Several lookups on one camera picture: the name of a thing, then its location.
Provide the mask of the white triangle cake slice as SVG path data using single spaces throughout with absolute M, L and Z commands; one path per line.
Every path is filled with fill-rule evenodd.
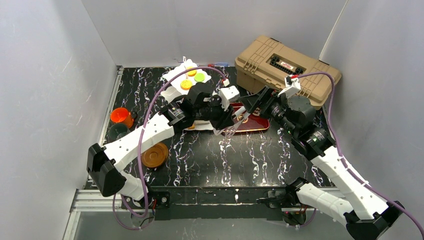
M 210 121 L 195 120 L 193 124 L 194 129 L 198 131 L 212 131 L 214 129 Z

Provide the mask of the green round macaron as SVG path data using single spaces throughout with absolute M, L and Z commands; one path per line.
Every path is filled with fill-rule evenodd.
M 206 76 L 204 73 L 200 72 L 200 73 L 196 73 L 194 75 L 194 80 L 198 83 L 202 83 L 206 80 Z

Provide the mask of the white three-tier cake stand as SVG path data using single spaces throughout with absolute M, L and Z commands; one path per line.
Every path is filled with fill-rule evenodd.
M 191 59 L 187 59 L 185 56 L 182 57 L 182 62 L 175 68 L 166 72 L 162 77 L 169 82 L 175 75 L 198 65 Z M 180 75 L 174 81 L 171 82 L 169 87 L 166 87 L 160 95 L 165 98 L 169 103 L 176 97 L 187 95 L 190 88 L 194 87 L 198 83 L 207 83 L 211 80 L 211 76 L 202 69 L 191 70 L 183 75 Z M 212 131 L 213 127 L 209 121 L 195 120 L 193 125 L 187 130 L 192 131 Z

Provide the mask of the metal serving tongs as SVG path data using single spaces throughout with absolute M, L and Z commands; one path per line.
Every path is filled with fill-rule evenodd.
M 235 135 L 236 131 L 239 129 L 242 123 L 249 118 L 250 115 L 251 114 L 246 110 L 246 108 L 244 106 L 241 106 L 234 113 L 234 124 L 222 130 L 213 129 L 214 135 L 218 136 L 224 133 L 224 137 L 230 139 L 233 135 Z

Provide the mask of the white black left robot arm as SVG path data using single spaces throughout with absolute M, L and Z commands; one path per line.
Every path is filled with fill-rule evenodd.
M 124 172 L 126 166 L 154 145 L 184 130 L 213 131 L 219 135 L 235 125 L 231 103 L 240 97 L 234 85 L 223 87 L 217 93 L 209 91 L 204 83 L 197 83 L 188 91 L 171 86 L 161 94 L 167 101 L 158 113 L 127 135 L 88 149 L 87 172 L 101 195 L 121 194 L 141 200 L 147 186 L 140 178 Z

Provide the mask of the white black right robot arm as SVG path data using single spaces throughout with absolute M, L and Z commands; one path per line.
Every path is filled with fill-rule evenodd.
M 389 203 L 365 186 L 365 180 L 354 177 L 354 168 L 342 160 L 335 140 L 314 123 L 316 109 L 305 96 L 278 95 L 269 87 L 256 94 L 241 89 L 240 101 L 249 113 L 277 122 L 291 137 L 291 144 L 336 185 L 342 197 L 320 190 L 299 177 L 285 187 L 285 198 L 292 203 L 314 207 L 345 226 L 356 240 L 376 240 L 401 215 L 402 205 Z

